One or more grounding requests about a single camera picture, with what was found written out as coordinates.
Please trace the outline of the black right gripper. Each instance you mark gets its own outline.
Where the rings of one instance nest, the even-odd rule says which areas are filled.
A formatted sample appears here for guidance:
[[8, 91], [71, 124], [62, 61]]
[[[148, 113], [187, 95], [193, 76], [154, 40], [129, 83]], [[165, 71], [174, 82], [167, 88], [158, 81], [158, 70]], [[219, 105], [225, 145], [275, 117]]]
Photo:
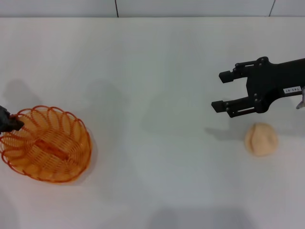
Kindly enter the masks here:
[[248, 97], [212, 102], [217, 113], [227, 112], [230, 118], [261, 114], [277, 99], [301, 95], [305, 86], [305, 60], [273, 64], [268, 57], [261, 57], [257, 61], [236, 63], [232, 71], [219, 73], [222, 83], [245, 77]]

